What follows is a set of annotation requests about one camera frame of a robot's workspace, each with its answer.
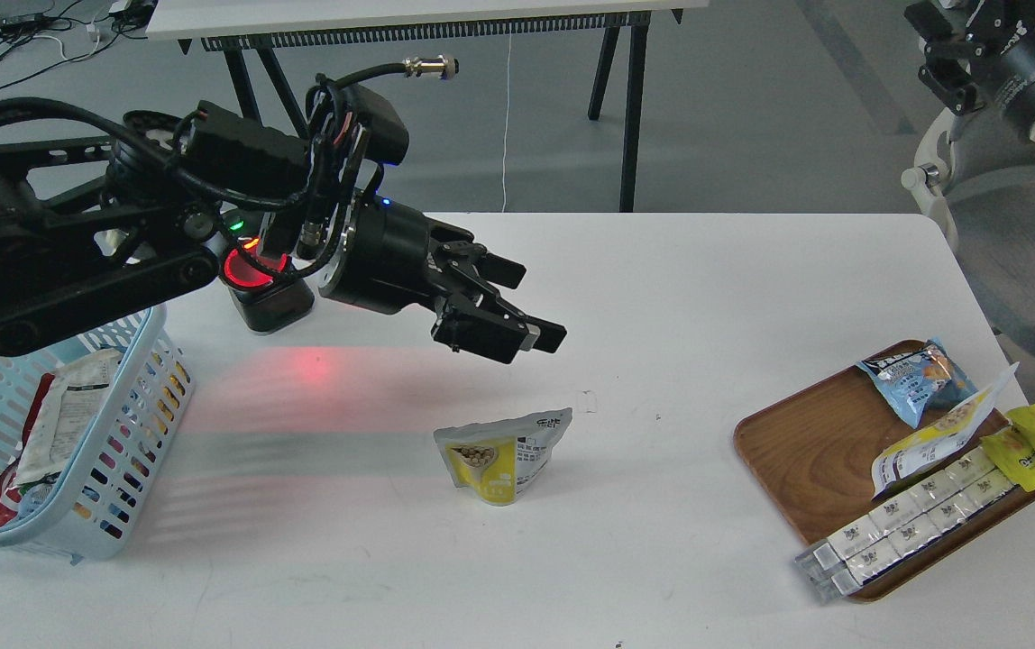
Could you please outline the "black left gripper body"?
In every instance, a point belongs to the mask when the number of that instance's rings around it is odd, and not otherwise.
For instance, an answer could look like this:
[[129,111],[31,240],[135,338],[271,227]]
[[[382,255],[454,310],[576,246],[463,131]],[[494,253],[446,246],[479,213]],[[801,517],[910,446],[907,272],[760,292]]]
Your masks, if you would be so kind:
[[486,247],[472,233],[420,211],[374,200],[341,226],[339,246],[318,284],[321,297],[382,314],[411,304],[435,312],[432,336],[446,345],[487,345],[491,321],[473,300]]

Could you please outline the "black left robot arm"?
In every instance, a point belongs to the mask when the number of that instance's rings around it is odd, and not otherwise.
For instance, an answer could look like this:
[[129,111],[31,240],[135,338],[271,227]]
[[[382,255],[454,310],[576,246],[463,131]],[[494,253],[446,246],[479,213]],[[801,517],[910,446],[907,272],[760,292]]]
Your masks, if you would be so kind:
[[509,364],[557,351],[566,328],[513,306],[525,267],[471,231],[379,196],[409,135],[364,86],[448,79],[455,59],[411,58],[307,91],[299,135],[215,104],[121,122],[39,97],[0,100],[0,356],[23,356],[213,281],[253,330],[321,297],[395,314],[435,313],[431,336]]

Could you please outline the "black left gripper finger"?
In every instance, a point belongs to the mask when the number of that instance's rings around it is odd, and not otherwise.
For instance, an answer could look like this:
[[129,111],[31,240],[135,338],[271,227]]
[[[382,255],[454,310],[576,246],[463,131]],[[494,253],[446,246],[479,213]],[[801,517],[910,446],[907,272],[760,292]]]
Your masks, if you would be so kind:
[[505,309],[490,311],[464,298],[439,298],[435,313],[432,338],[501,364],[513,362],[520,351],[554,353],[567,335],[566,328],[557,322]]
[[477,275],[491,284],[515,290],[525,278],[527,268],[523,264],[485,250],[473,263]]

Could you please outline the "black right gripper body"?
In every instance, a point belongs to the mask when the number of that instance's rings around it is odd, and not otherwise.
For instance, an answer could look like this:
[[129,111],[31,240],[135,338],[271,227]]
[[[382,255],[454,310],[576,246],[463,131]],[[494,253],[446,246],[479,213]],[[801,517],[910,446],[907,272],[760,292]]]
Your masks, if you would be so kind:
[[1009,120],[1035,120],[1035,1],[970,1],[954,26],[931,1],[906,7],[921,37],[918,77],[955,115],[992,106]]

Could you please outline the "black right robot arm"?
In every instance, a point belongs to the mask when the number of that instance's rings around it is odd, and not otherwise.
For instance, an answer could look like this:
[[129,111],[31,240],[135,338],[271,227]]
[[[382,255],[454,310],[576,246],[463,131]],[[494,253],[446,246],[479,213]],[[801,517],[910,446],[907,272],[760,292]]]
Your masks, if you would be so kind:
[[905,9],[919,36],[918,78],[945,107],[918,161],[933,202],[958,182],[1035,165],[1035,1],[919,1]]

